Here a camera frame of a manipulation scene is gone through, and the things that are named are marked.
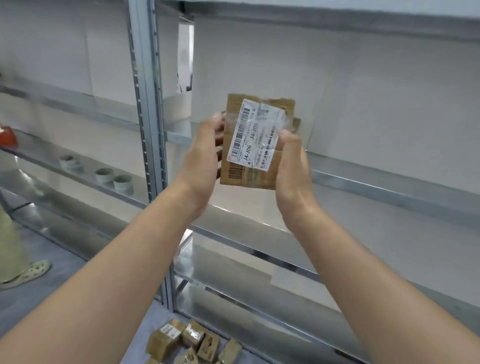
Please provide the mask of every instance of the hand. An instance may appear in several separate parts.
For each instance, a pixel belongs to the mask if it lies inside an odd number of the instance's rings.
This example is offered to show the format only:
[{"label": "hand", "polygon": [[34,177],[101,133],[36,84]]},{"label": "hand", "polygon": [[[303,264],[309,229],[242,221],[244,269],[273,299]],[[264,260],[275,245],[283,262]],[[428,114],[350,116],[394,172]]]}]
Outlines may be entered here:
[{"label": "hand", "polygon": [[194,218],[205,210],[215,180],[220,177],[218,162],[222,160],[222,149],[217,152],[216,147],[223,145],[223,133],[217,133],[222,132],[224,126],[221,114],[215,114],[200,124],[172,184],[185,189],[189,203],[193,203]]},{"label": "hand", "polygon": [[295,234],[299,223],[319,205],[313,194],[312,175],[301,138],[282,130],[280,142],[283,151],[276,177],[276,203],[285,225]]}]

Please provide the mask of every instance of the box with white label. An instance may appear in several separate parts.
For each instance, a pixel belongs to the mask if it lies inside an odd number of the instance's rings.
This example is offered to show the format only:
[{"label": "box with white label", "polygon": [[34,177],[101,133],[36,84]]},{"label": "box with white label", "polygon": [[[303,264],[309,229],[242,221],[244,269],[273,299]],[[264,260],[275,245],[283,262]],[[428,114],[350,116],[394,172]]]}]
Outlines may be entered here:
[{"label": "box with white label", "polygon": [[292,129],[295,100],[229,94],[221,184],[274,190],[282,150],[278,136]]}]

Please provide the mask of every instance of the left hand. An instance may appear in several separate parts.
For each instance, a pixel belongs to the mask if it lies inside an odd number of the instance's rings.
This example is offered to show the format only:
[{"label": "left hand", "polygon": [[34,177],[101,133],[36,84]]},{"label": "left hand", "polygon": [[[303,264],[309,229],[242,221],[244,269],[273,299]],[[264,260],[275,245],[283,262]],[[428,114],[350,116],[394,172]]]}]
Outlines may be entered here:
[{"label": "left hand", "polygon": [[185,187],[188,199],[194,206],[194,217],[199,217],[205,210],[212,195],[215,180],[220,177],[218,162],[222,160],[225,124],[221,114],[215,114],[209,120],[200,124],[197,135],[190,145],[183,165],[173,182],[174,185]]}]

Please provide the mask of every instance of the person's foot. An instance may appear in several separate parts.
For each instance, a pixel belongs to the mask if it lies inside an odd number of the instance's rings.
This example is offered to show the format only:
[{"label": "person's foot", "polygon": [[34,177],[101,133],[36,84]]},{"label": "person's foot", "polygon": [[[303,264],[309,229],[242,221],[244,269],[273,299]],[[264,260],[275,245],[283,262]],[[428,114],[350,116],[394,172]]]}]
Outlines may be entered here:
[{"label": "person's foot", "polygon": [[8,288],[17,287],[23,283],[27,283],[31,280],[37,279],[47,273],[50,267],[51,264],[48,260],[41,260],[39,262],[30,263],[27,270],[21,275],[7,282],[0,283],[0,289],[6,290]]}]

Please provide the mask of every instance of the right arm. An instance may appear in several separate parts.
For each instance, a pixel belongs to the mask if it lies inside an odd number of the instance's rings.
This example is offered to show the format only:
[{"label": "right arm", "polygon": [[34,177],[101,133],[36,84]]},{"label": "right arm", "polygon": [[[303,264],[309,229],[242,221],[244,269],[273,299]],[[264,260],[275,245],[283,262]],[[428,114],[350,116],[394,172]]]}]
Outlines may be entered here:
[{"label": "right arm", "polygon": [[316,202],[299,137],[284,133],[277,203],[376,363],[480,363],[480,338],[359,244]]}]

